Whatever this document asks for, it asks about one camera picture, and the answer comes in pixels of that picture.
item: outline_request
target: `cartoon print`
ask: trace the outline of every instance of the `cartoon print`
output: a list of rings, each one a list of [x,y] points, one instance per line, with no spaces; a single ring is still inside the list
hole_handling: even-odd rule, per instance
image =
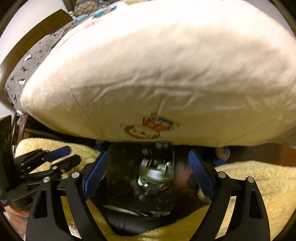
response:
[[[24,58],[24,61],[27,61],[28,59],[31,59],[32,58],[32,55],[28,55],[27,57]]]
[[[21,80],[19,80],[19,84],[21,86],[23,86],[25,84],[26,80],[24,78],[22,78]]]
[[[25,69],[25,67],[22,66],[22,68],[21,68],[20,70],[22,70],[23,72],[25,72],[25,71],[27,71],[28,69]]]
[[[142,125],[121,124],[121,127],[124,128],[127,134],[137,139],[161,138],[161,131],[172,131],[175,127],[179,126],[180,124],[176,122],[157,116],[157,113],[152,113],[151,116],[145,116]]]

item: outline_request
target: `white pillow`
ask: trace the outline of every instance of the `white pillow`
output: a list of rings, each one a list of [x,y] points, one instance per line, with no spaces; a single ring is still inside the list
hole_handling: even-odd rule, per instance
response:
[[[21,105],[109,141],[257,145],[296,127],[296,42],[244,1],[154,0],[88,19],[33,74]]]

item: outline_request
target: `gray blanket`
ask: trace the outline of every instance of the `gray blanket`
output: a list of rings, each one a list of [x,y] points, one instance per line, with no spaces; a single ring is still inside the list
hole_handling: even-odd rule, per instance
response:
[[[6,92],[8,100],[14,105],[14,108],[19,115],[24,113],[20,105],[22,91],[33,73],[42,64],[45,58],[49,55],[50,51],[61,40],[61,38],[68,31],[70,31],[89,17],[90,16],[80,21],[73,20],[65,26],[61,27],[55,33],[44,36],[18,62],[18,64],[8,77],[4,90]]]

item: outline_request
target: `white wall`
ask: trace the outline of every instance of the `white wall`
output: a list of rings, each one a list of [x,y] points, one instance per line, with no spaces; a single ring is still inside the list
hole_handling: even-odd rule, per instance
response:
[[[27,1],[14,15],[0,37],[0,63],[27,32],[59,9],[67,12],[62,0]],[[0,118],[12,113],[0,103]]]
[[[278,9],[268,0],[246,0],[256,8],[259,8],[261,11],[265,12],[267,15],[272,17],[274,20],[278,21],[285,29],[288,30],[290,35],[295,38],[293,31],[291,30],[289,24],[286,22],[284,17],[278,11]]]

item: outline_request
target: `wooden headboard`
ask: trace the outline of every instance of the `wooden headboard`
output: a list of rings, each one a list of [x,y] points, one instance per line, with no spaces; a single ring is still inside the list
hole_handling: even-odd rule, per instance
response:
[[[38,23],[13,47],[0,64],[0,102],[9,108],[12,108],[12,105],[9,103],[4,92],[4,87],[6,80],[20,59],[40,39],[48,34],[54,33],[72,20],[73,19],[69,16],[69,14],[60,9]]]

